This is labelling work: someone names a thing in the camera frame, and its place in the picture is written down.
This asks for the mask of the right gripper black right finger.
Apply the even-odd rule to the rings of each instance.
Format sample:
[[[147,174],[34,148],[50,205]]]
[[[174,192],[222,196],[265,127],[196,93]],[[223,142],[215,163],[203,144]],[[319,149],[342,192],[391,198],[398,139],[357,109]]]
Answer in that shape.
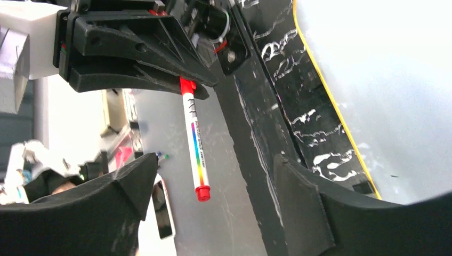
[[[451,194],[399,205],[348,190],[282,155],[273,163],[290,255],[451,255]]]

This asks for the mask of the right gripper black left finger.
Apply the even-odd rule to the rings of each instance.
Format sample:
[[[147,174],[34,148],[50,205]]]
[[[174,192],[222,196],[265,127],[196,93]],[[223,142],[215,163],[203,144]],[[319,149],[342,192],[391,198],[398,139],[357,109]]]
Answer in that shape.
[[[64,192],[1,206],[1,255],[135,255],[157,167],[147,153]]]

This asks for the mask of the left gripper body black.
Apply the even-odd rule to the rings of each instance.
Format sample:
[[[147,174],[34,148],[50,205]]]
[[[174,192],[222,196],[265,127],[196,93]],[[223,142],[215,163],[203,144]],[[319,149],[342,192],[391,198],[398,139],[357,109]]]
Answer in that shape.
[[[1,1],[1,112],[17,113],[29,80],[55,75],[57,12],[62,6]]]

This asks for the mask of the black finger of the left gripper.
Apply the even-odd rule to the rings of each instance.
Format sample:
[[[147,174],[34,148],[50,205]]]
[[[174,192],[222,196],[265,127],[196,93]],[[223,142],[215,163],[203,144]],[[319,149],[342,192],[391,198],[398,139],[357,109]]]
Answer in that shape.
[[[179,21],[146,10],[72,14],[72,62],[139,63],[213,87],[206,67]]]
[[[181,94],[180,76],[139,63],[68,64],[68,82],[77,92],[142,89]]]

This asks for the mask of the white marker pen red ends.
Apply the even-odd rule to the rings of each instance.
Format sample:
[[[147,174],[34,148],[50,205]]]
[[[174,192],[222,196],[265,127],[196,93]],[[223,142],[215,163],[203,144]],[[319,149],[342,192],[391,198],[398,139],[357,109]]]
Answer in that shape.
[[[187,80],[182,76],[180,77],[180,87],[195,194],[198,201],[206,202],[211,198],[211,187],[195,105],[194,92],[197,87],[194,81]]]

